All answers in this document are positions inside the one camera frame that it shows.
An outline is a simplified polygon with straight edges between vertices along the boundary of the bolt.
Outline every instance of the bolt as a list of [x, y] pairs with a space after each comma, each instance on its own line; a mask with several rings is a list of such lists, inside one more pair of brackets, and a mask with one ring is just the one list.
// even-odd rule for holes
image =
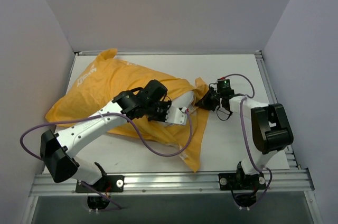
[[221, 185], [227, 185], [227, 179], [221, 178], [221, 179], [220, 179], [220, 184], [221, 184]]
[[260, 178], [258, 179], [258, 181], [259, 181], [259, 184], [265, 184], [265, 179], [262, 178], [262, 177], [260, 177]]
[[117, 180], [116, 181], [116, 186], [118, 187], [118, 188], [121, 188], [122, 186], [123, 186], [123, 181], [120, 179], [120, 180]]

